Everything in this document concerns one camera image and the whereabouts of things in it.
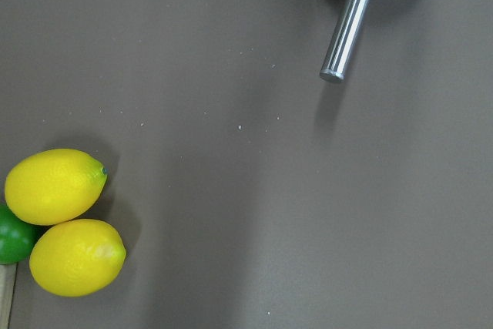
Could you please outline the metal ice scoop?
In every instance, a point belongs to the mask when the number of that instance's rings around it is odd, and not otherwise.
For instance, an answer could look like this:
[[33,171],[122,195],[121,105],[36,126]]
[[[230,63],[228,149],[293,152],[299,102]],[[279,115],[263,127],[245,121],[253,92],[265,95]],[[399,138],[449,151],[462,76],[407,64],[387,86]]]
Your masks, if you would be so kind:
[[356,45],[370,0],[345,0],[319,76],[326,82],[342,82]]

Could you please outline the yellow lemon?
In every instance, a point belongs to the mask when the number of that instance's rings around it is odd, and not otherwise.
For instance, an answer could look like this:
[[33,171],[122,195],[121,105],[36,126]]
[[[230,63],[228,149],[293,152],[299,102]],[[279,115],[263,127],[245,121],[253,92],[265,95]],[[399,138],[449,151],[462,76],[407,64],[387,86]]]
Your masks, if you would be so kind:
[[105,166],[77,149],[51,149],[16,164],[8,173],[4,194],[21,220],[53,225],[91,208],[107,181]]
[[46,231],[35,244],[29,269],[51,294],[81,297],[111,284],[126,259],[119,232],[94,219],[70,220]]

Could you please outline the green lime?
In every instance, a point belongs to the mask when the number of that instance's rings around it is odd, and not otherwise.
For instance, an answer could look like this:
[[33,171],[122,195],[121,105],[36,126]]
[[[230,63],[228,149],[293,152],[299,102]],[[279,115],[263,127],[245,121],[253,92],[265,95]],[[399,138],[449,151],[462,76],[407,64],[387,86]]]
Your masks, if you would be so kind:
[[1,204],[1,264],[16,264],[26,259],[37,242],[38,226],[20,220],[5,204]]

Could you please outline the wooden cutting board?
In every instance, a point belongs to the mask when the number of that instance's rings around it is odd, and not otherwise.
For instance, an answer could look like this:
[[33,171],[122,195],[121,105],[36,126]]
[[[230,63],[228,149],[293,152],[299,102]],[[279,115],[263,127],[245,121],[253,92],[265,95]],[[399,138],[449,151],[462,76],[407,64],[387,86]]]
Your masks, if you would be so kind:
[[1,329],[8,329],[9,326],[17,266],[18,264],[6,264],[1,265],[0,268]]

